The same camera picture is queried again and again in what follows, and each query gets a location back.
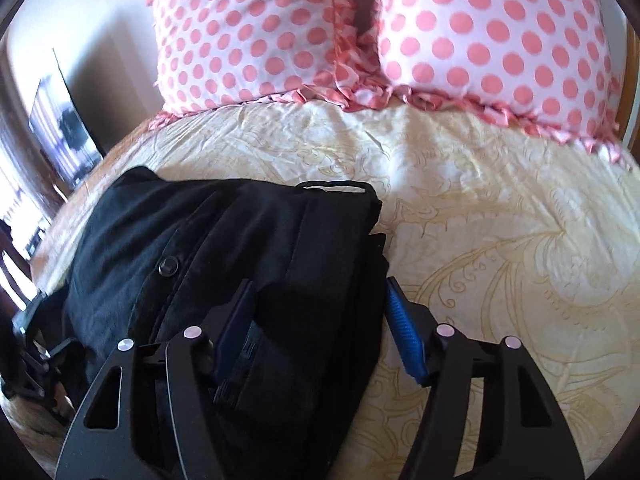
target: tv screen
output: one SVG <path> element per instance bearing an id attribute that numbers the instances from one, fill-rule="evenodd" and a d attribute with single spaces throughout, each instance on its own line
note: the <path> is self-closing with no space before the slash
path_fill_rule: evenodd
<path id="1" fill-rule="evenodd" d="M 29 124 L 46 157 L 72 190 L 102 160 L 76 111 L 59 66 L 40 80 Z"/>

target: metal pin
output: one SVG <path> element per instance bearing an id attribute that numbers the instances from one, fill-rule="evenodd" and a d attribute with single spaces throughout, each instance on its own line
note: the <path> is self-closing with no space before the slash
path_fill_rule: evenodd
<path id="1" fill-rule="evenodd" d="M 187 339 L 196 339 L 202 334 L 202 329 L 199 326 L 190 326 L 184 329 L 184 336 Z"/>
<path id="2" fill-rule="evenodd" d="M 451 337 L 456 333 L 456 329 L 450 324 L 442 323 L 436 327 L 436 332 L 442 337 Z"/>
<path id="3" fill-rule="evenodd" d="M 517 350 L 522 346 L 522 341 L 514 335 L 507 336 L 504 339 L 504 344 L 513 350 Z"/>
<path id="4" fill-rule="evenodd" d="M 121 352 L 126 352 L 127 350 L 131 350 L 133 348 L 133 339 L 123 339 L 118 343 L 118 350 Z"/>

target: bed sheet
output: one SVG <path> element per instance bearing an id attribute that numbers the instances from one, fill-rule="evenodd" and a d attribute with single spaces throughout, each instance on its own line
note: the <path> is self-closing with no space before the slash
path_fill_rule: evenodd
<path id="1" fill-rule="evenodd" d="M 222 108 L 123 140 L 65 205 L 33 259 L 62 282 L 104 189 L 146 165 L 169 180 L 370 182 L 377 232 L 407 296 L 471 338 L 517 334 L 550 383 L 588 474 L 640 402 L 640 180 L 584 150 L 489 126 L 464 112 L 393 102 L 345 114 L 323 102 Z M 334 480 L 396 478 L 427 390 L 402 368 L 388 327 Z M 472 466 L 474 383 L 458 473 Z"/>

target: polka dot pillow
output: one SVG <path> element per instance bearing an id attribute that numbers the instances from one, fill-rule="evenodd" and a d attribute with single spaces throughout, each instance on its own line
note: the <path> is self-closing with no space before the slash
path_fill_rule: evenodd
<path id="1" fill-rule="evenodd" d="M 407 102 L 455 104 L 620 156 L 599 0 L 380 0 L 382 72 Z"/>
<path id="2" fill-rule="evenodd" d="M 222 105 L 367 101 L 351 0 L 147 0 L 156 20 L 152 127 Z"/>

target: black coat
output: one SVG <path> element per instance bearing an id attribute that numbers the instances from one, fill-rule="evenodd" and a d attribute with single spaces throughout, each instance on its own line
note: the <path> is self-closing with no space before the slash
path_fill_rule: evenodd
<path id="1" fill-rule="evenodd" d="M 95 207 L 63 298 L 63 336 L 87 348 L 64 368 L 76 406 L 121 339 L 166 341 L 249 278 L 254 323 L 211 399 L 222 463 L 233 479 L 324 478 L 380 350 L 387 263 L 384 236 L 369 232 L 381 203 L 356 186 L 365 192 L 127 171 Z"/>

